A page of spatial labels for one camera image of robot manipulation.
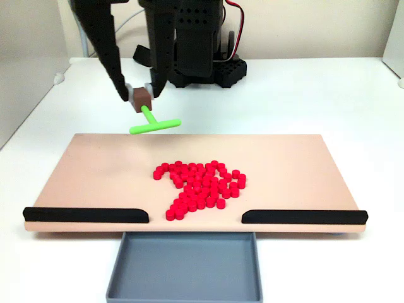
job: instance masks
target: table surface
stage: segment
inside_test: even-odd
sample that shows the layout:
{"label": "table surface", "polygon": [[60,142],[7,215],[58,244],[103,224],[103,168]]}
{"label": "table surface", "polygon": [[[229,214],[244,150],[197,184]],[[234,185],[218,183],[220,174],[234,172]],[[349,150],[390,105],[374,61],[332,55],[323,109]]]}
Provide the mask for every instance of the table surface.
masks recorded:
{"label": "table surface", "polygon": [[[75,133],[127,133],[144,117],[121,102],[97,59],[72,59],[0,151],[0,294],[4,302],[105,302],[121,233],[27,232],[32,206]],[[402,287],[404,90],[379,58],[247,61],[231,89],[166,89],[160,133],[321,134],[360,209],[363,234],[258,234],[264,302],[399,302]],[[122,60],[134,87],[148,69]]]}

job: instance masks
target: gray tray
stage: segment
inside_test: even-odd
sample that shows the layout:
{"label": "gray tray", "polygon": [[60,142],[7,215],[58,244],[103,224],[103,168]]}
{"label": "gray tray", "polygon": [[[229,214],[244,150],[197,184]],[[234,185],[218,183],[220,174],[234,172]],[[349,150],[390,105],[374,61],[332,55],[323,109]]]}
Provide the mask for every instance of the gray tray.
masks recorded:
{"label": "gray tray", "polygon": [[255,233],[126,232],[107,302],[262,302]]}

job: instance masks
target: green t-shaped tool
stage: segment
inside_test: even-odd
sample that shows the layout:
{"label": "green t-shaped tool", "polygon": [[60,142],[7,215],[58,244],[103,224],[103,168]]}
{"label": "green t-shaped tool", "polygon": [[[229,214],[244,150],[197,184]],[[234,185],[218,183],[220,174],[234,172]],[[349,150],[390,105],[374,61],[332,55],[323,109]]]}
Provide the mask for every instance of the green t-shaped tool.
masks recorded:
{"label": "green t-shaped tool", "polygon": [[159,131],[161,129],[166,128],[175,128],[181,125],[180,119],[157,122],[157,120],[154,118],[152,112],[150,112],[147,106],[143,105],[140,109],[142,113],[145,115],[149,124],[133,126],[132,128],[129,129],[130,134],[143,134],[148,133],[150,131]]}

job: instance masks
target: red cylindrical piece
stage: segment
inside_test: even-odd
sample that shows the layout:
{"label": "red cylindrical piece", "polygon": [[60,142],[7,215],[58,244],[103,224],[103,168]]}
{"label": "red cylindrical piece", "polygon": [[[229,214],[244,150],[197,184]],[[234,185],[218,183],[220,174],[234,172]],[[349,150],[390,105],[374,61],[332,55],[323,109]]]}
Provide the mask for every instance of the red cylindrical piece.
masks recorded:
{"label": "red cylindrical piece", "polygon": [[198,209],[202,210],[206,206],[206,201],[205,201],[205,199],[198,199],[196,204],[197,204]]}
{"label": "red cylindrical piece", "polygon": [[184,214],[187,213],[188,212],[188,204],[187,203],[181,203],[179,205],[179,209],[182,210],[184,212]]}
{"label": "red cylindrical piece", "polygon": [[208,187],[202,187],[202,193],[209,195],[210,189]]}
{"label": "red cylindrical piece", "polygon": [[219,176],[224,178],[227,174],[227,169],[219,169]]}
{"label": "red cylindrical piece", "polygon": [[228,188],[226,188],[226,189],[223,190],[222,197],[223,197],[224,199],[229,199],[231,193],[232,193],[231,190],[228,189]]}
{"label": "red cylindrical piece", "polygon": [[238,179],[238,178],[239,178],[239,175],[240,175],[240,171],[239,171],[238,169],[234,169],[234,170],[232,171],[232,178],[233,178],[233,179]]}
{"label": "red cylindrical piece", "polygon": [[238,187],[239,189],[244,189],[244,188],[246,188],[246,181],[239,178],[239,180],[237,181],[237,187]]}
{"label": "red cylindrical piece", "polygon": [[205,180],[202,182],[203,187],[210,187],[210,182],[208,180]]}
{"label": "red cylindrical piece", "polygon": [[175,211],[174,210],[167,210],[165,212],[165,218],[167,221],[173,221],[175,218]]}
{"label": "red cylindrical piece", "polygon": [[226,207],[226,201],[224,199],[217,199],[216,206],[219,210],[222,210]]}
{"label": "red cylindrical piece", "polygon": [[208,197],[208,194],[206,194],[206,193],[200,193],[199,195],[198,195],[198,198],[199,199],[206,199]]}
{"label": "red cylindrical piece", "polygon": [[182,187],[184,187],[184,183],[182,182],[181,179],[178,179],[178,180],[175,182],[175,188],[182,188]]}
{"label": "red cylindrical piece", "polygon": [[180,205],[181,203],[184,202],[184,199],[174,199],[174,205]]}
{"label": "red cylindrical piece", "polygon": [[170,209],[176,211],[178,209],[178,204],[171,204]]}
{"label": "red cylindrical piece", "polygon": [[210,197],[215,199],[215,201],[219,198],[219,193],[217,191],[210,193]]}
{"label": "red cylindrical piece", "polygon": [[219,186],[218,186],[218,192],[219,192],[220,194],[223,194],[223,191],[224,191],[225,189],[227,189],[227,185],[226,185],[226,184],[219,184]]}
{"label": "red cylindrical piece", "polygon": [[238,198],[240,196],[240,189],[238,187],[233,187],[230,191],[230,195],[232,198]]}
{"label": "red cylindrical piece", "polygon": [[186,193],[179,193],[179,195],[178,195],[178,198],[180,198],[180,199],[184,199],[186,197],[187,197]]}
{"label": "red cylindrical piece", "polygon": [[189,210],[191,213],[193,213],[194,211],[196,211],[196,207],[197,207],[196,202],[192,202],[192,203],[189,203],[189,204],[188,204],[188,210]]}
{"label": "red cylindrical piece", "polygon": [[195,181],[194,177],[188,177],[187,178],[187,185],[192,186],[194,184],[194,181]]}
{"label": "red cylindrical piece", "polygon": [[214,169],[216,169],[216,168],[217,168],[217,165],[219,164],[219,162],[217,162],[216,160],[213,160],[213,161],[211,161],[210,163],[212,164],[212,167],[213,167]]}
{"label": "red cylindrical piece", "polygon": [[226,182],[231,182],[232,180],[232,174],[230,172],[228,172],[227,174],[225,174],[225,180]]}
{"label": "red cylindrical piece", "polygon": [[184,218],[184,211],[183,210],[176,210],[175,211],[175,218],[177,220],[182,220]]}
{"label": "red cylindrical piece", "polygon": [[162,178],[162,174],[160,172],[154,171],[153,172],[153,179],[160,180]]}
{"label": "red cylindrical piece", "polygon": [[156,172],[160,172],[162,175],[164,175],[164,168],[162,166],[156,167]]}
{"label": "red cylindrical piece", "polygon": [[198,181],[198,182],[202,182],[202,176],[201,175],[195,175],[195,181]]}
{"label": "red cylindrical piece", "polygon": [[206,207],[213,208],[215,207],[216,200],[212,197],[206,199]]}
{"label": "red cylindrical piece", "polygon": [[181,205],[181,204],[188,204],[188,203],[191,202],[191,201],[192,201],[192,200],[191,200],[190,197],[186,197],[186,198],[182,199],[182,203],[180,203],[180,205]]}
{"label": "red cylindrical piece", "polygon": [[168,172],[169,171],[169,164],[167,162],[162,163],[162,167],[164,169],[164,172]]}

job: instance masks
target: wooden board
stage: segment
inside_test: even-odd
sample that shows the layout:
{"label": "wooden board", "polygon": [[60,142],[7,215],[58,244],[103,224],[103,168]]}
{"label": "wooden board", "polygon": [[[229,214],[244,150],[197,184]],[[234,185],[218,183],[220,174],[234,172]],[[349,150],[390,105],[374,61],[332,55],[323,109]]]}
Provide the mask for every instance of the wooden board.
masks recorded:
{"label": "wooden board", "polygon": [[[162,162],[218,160],[247,175],[247,187],[224,210],[205,208],[166,221],[165,211],[182,191]],[[76,134],[36,207],[141,208],[149,223],[25,222],[27,230],[361,232],[365,225],[242,224],[253,209],[358,210],[320,135]]]}

